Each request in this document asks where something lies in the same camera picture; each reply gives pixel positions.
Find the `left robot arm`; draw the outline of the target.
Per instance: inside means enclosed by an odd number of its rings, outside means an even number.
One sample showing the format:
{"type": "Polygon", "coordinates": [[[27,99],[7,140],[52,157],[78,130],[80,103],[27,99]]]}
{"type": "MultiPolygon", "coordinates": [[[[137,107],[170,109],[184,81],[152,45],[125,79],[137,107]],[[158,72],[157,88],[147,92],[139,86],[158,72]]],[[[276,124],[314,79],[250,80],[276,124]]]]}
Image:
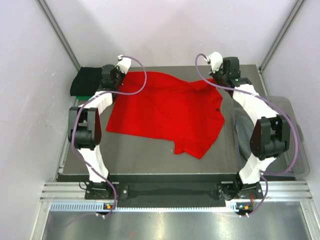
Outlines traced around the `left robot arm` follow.
{"type": "Polygon", "coordinates": [[[109,171],[100,151],[102,128],[100,115],[116,99],[116,91],[128,73],[121,63],[103,67],[81,67],[70,87],[70,95],[86,97],[87,104],[72,106],[68,112],[68,141],[81,155],[89,172],[86,199],[108,199],[114,187],[107,181],[109,171]]]}

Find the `red t shirt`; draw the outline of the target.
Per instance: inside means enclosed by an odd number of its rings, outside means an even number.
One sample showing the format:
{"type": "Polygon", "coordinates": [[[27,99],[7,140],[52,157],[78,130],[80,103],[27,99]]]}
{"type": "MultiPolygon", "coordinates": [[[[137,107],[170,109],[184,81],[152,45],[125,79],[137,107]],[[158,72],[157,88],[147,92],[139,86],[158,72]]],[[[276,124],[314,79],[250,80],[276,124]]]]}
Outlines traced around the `red t shirt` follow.
{"type": "Polygon", "coordinates": [[[203,80],[188,82],[172,75],[149,71],[126,75],[109,117],[106,131],[172,141],[176,155],[201,159],[217,140],[225,119],[223,97],[203,80]]]}

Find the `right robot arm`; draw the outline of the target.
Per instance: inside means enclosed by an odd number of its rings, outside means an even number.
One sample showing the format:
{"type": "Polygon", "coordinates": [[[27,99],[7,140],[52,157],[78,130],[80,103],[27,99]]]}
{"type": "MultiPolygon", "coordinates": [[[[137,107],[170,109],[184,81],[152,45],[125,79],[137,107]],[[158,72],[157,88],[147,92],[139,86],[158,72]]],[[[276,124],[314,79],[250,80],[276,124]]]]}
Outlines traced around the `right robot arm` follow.
{"type": "Polygon", "coordinates": [[[208,56],[209,73],[216,84],[243,108],[254,128],[249,144],[249,157],[236,174],[232,188],[224,188],[221,196],[228,201],[236,196],[245,198],[257,188],[263,172],[282,153],[289,149],[290,125],[288,119],[271,109],[270,103],[255,90],[251,81],[241,77],[237,57],[225,57],[218,52],[208,56]]]}

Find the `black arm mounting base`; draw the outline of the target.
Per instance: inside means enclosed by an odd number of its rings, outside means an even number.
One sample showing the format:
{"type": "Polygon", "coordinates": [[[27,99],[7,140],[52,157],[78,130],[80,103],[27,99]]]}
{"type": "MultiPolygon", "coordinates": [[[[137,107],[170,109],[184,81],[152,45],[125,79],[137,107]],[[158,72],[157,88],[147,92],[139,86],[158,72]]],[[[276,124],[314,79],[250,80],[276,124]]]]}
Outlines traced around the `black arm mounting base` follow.
{"type": "MultiPolygon", "coordinates": [[[[87,200],[117,200],[118,207],[223,207],[228,200],[221,190],[232,188],[235,177],[235,173],[112,174],[113,196],[87,200]]],[[[262,197],[258,183],[247,196],[231,200],[244,200],[252,206],[262,197]]]]}

